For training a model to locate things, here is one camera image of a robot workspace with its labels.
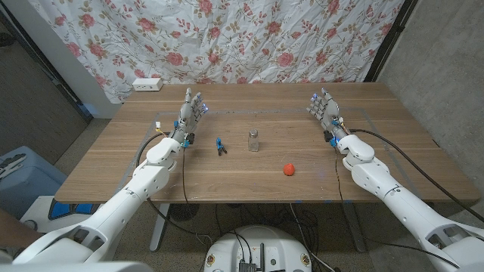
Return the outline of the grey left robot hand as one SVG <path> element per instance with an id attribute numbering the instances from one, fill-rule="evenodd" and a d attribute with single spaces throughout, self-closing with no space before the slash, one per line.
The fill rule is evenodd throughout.
<path id="1" fill-rule="evenodd" d="M 192 94 L 191 89 L 187 88 L 185 101 L 181 105 L 178 119 L 174 122 L 174 129 L 169 136 L 178 141 L 184 148 L 192 145 L 197 123 L 208 110 L 209 108 L 203 102 L 201 93 Z"/>

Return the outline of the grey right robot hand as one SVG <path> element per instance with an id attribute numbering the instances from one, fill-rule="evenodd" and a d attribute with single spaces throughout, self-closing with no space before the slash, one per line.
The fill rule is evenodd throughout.
<path id="1" fill-rule="evenodd" d="M 321 89 L 321 94 L 312 95 L 311 103 L 306 110 L 320 122 L 324 129 L 324 139 L 332 147 L 349 135 L 337 102 L 325 88 Z"/>

